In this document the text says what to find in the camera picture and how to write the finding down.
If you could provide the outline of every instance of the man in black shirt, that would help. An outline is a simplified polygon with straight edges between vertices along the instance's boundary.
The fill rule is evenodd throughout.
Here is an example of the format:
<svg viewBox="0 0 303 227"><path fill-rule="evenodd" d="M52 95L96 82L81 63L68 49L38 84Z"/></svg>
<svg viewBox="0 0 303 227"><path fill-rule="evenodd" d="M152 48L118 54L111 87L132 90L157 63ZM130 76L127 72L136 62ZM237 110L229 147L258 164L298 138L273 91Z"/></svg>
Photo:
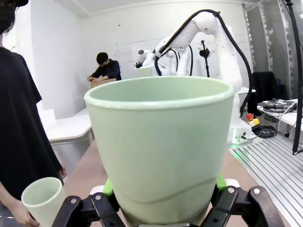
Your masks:
<svg viewBox="0 0 303 227"><path fill-rule="evenodd" d="M108 76L109 79L121 80L119 62L108 59L107 53L99 53L97 55L97 63L99 67L90 77L89 81L93 82L95 78Z"/></svg>
<svg viewBox="0 0 303 227"><path fill-rule="evenodd" d="M38 179L62 179L66 172L40 121L36 104L42 98L26 61L2 45L3 33L13 27L16 7L26 3L0 0L0 216L13 215L22 226L38 227L20 201L22 192Z"/></svg>

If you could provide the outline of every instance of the metal grooved platform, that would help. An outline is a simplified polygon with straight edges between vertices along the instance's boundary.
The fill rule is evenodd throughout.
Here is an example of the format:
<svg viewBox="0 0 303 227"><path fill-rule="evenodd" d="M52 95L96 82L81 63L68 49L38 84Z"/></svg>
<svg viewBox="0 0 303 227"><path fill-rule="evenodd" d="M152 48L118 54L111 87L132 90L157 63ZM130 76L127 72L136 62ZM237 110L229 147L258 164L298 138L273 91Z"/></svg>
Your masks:
<svg viewBox="0 0 303 227"><path fill-rule="evenodd" d="M278 135L229 151L267 189L289 224L303 227L303 155L294 157L292 147Z"/></svg>

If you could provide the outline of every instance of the small light green cup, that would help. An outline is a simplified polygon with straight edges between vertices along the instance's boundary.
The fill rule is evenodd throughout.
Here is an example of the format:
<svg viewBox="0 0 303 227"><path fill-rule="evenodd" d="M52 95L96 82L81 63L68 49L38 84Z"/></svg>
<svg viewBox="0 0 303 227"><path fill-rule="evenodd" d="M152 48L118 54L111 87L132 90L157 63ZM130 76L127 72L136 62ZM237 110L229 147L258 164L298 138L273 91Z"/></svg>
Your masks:
<svg viewBox="0 0 303 227"><path fill-rule="evenodd" d="M40 223L40 227L52 226L65 198L61 181L54 177L31 183L21 195L22 203Z"/></svg>
<svg viewBox="0 0 303 227"><path fill-rule="evenodd" d="M195 224L226 151L232 86L201 77L108 83L85 101L103 165L128 222Z"/></svg>

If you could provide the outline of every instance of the white wall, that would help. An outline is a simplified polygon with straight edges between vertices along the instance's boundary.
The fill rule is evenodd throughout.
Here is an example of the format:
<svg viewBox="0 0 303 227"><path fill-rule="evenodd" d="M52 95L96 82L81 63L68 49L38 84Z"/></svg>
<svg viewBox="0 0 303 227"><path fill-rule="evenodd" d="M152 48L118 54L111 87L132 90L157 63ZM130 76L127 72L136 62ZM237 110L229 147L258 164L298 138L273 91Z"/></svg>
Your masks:
<svg viewBox="0 0 303 227"><path fill-rule="evenodd" d="M45 110L56 119L85 108L86 76L81 70L80 20L53 0L31 0L33 55Z"/></svg>
<svg viewBox="0 0 303 227"><path fill-rule="evenodd" d="M110 58L120 62L122 78L131 78L138 50L153 49L162 38L170 35L199 9L213 9L222 13L225 23L233 29L236 42L251 62L241 2L159 0L108 9L82 20L82 56L85 74L89 75L97 68L96 55L99 52L107 52ZM201 76L201 72L202 76L206 76L204 59L198 54L202 39L209 43L209 49L215 49L212 36L199 34L195 37L192 43L195 76ZM219 69L216 54L213 54L208 61L211 77L217 76ZM243 84L247 86L246 68L241 60L239 63Z"/></svg>

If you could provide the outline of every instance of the ceiling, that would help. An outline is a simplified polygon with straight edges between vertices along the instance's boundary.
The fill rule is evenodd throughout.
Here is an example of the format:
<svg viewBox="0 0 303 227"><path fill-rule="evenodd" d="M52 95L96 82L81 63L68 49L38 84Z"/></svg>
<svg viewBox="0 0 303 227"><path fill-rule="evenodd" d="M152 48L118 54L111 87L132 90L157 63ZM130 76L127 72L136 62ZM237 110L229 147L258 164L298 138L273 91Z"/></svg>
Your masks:
<svg viewBox="0 0 303 227"><path fill-rule="evenodd" d="M79 17L89 17L97 12L121 5L147 2L152 0L55 0L60 5L68 9Z"/></svg>

